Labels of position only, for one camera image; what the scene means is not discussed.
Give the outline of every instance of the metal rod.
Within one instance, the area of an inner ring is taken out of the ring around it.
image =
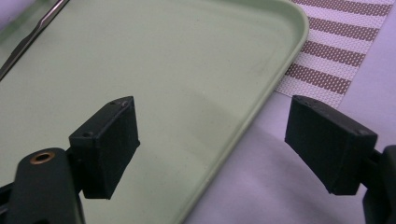
[[[33,44],[35,39],[44,31],[44,29],[53,21],[53,19],[58,15],[58,13],[64,8],[64,6],[69,2],[69,0],[59,0],[55,5],[47,12],[47,14],[41,18],[35,29],[26,36],[20,44],[12,51],[11,55],[8,57],[6,62],[0,68],[0,81],[6,76],[8,71],[14,66],[18,59],[23,55],[23,53],[29,49]]]

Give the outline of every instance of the tray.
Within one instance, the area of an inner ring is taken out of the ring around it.
[[[48,8],[36,2],[0,34],[1,61]],[[111,201],[83,200],[86,221],[180,223],[307,32],[282,0],[71,1],[0,83],[0,184],[133,95],[142,145]]]

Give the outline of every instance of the striped fabric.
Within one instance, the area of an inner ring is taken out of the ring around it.
[[[291,0],[309,19],[309,36],[277,91],[341,103],[395,0]]]

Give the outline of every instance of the clamp jaw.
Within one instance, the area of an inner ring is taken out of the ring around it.
[[[0,188],[0,224],[85,223],[79,192],[110,199],[140,145],[134,97],[103,106],[69,141],[20,161],[14,183]]]
[[[396,223],[396,146],[375,150],[377,134],[320,101],[292,97],[285,142],[326,189],[355,195],[360,183],[367,224]]]

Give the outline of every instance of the tray rim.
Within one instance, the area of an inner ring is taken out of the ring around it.
[[[302,31],[302,38],[296,44],[294,50],[291,52],[291,54],[287,58],[287,60],[285,60],[285,63],[283,64],[283,66],[279,68],[278,73],[276,75],[274,75],[274,79],[271,82],[271,84],[269,85],[269,86],[271,86],[271,88],[266,89],[262,93],[262,97],[260,97],[259,103],[256,104],[251,109],[250,114],[243,121],[241,128],[234,134],[232,141],[230,141],[230,143],[227,145],[227,147],[221,153],[221,156],[219,157],[218,161],[216,162],[216,165],[212,166],[211,169],[207,172],[205,180],[201,183],[201,185],[197,188],[197,190],[191,196],[191,199],[188,201],[188,203],[186,204],[184,209],[179,213],[179,215],[176,219],[176,223],[183,223],[186,220],[186,218],[192,211],[193,207],[198,203],[198,201],[200,200],[202,195],[205,193],[206,189],[209,187],[211,182],[216,178],[222,165],[224,164],[224,162],[227,161],[228,157],[233,152],[233,149],[235,148],[236,144],[239,142],[240,138],[243,136],[243,134],[249,128],[249,126],[251,125],[254,118],[258,115],[261,108],[266,103],[267,99],[271,95],[271,92],[275,90],[277,84],[283,78],[286,71],[289,69],[291,64],[294,62],[295,58],[297,58],[298,53],[300,52],[306,39],[308,38],[309,20],[308,20],[308,17],[306,16],[305,12],[297,4],[291,2],[291,0],[270,0],[270,1],[281,2],[285,5],[288,5],[290,8],[293,8],[294,10],[296,10],[297,13],[299,13],[299,15],[301,16],[303,25],[304,25],[304,29]]]

